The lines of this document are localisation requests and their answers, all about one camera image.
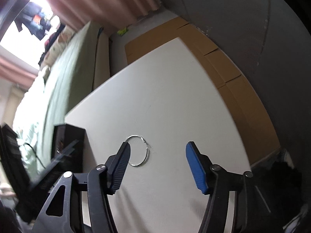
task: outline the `cable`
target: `cable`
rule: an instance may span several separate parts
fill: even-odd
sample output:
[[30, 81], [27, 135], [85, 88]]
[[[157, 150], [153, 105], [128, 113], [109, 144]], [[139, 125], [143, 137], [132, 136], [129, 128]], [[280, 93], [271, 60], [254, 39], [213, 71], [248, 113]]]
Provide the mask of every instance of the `cable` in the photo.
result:
[[27, 145], [27, 146], [29, 146], [32, 149], [33, 153], [35, 154], [35, 157], [37, 158], [37, 160], [39, 160], [40, 164], [45, 169], [45, 166], [43, 165], [42, 161], [39, 159], [39, 157], [38, 157], [37, 153], [35, 152], [35, 150], [33, 149], [33, 147], [30, 144], [28, 144], [28, 143], [24, 143], [23, 145]]

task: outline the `blue gripper pad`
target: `blue gripper pad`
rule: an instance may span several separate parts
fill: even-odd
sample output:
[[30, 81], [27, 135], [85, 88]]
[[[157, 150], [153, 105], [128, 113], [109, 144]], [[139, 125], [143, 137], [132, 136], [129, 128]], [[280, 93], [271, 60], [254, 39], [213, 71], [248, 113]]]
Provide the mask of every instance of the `blue gripper pad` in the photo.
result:
[[206, 194], [208, 190], [206, 183], [206, 173], [191, 143], [187, 143], [186, 145], [186, 158], [188, 160], [188, 164], [192, 171], [197, 188], [201, 190], [202, 194]]

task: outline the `bright window light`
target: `bright window light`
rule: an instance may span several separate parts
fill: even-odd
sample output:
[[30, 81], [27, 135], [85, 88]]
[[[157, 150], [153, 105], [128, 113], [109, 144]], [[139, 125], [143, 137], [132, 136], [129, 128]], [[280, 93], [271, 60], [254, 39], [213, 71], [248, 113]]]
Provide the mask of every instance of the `bright window light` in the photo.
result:
[[49, 5], [49, 3], [46, 0], [30, 0], [30, 1], [41, 6], [42, 11], [46, 14], [46, 18], [48, 20], [51, 19], [51, 17], [53, 16], [53, 12], [52, 12], [51, 6]]
[[[30, 0], [42, 7], [46, 18], [50, 20], [53, 16], [52, 9], [46, 0]], [[22, 25], [23, 30], [18, 32], [16, 24], [12, 22], [10, 27], [5, 32], [0, 45], [10, 53], [28, 63], [32, 67], [39, 69], [38, 62], [42, 53], [45, 51], [44, 43], [50, 35], [57, 30], [59, 17], [54, 16], [51, 20], [51, 29], [49, 33], [40, 41], [35, 35], [31, 35], [25, 25]]]

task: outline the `metal pivot screw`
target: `metal pivot screw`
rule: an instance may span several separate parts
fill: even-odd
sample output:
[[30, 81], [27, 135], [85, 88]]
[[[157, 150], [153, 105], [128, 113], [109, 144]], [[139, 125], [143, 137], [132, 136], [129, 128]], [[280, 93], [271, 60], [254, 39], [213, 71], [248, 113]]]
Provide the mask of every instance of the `metal pivot screw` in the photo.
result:
[[98, 165], [98, 166], [96, 167], [96, 170], [97, 170], [97, 171], [103, 171], [103, 170], [105, 170], [105, 169], [106, 169], [106, 166], [103, 165], [103, 164], [100, 164], [100, 165]]
[[68, 171], [68, 172], [65, 172], [63, 176], [65, 178], [69, 178], [72, 174], [73, 174], [72, 172]]
[[219, 170], [221, 169], [221, 166], [220, 166], [220, 165], [214, 164], [214, 165], [212, 165], [212, 169], [213, 169], [214, 171], [219, 171]]
[[250, 171], [246, 171], [245, 176], [251, 178], [251, 177], [253, 177], [253, 173]]

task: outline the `yellow-green object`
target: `yellow-green object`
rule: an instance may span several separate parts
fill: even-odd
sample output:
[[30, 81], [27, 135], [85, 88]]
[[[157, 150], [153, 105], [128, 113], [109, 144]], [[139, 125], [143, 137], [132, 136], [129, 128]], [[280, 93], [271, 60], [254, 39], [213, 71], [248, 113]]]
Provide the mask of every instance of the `yellow-green object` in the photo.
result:
[[123, 36], [125, 33], [127, 33], [128, 32], [128, 28], [127, 27], [125, 27], [124, 29], [122, 29], [122, 30], [119, 30], [117, 33], [120, 35], [120, 36]]

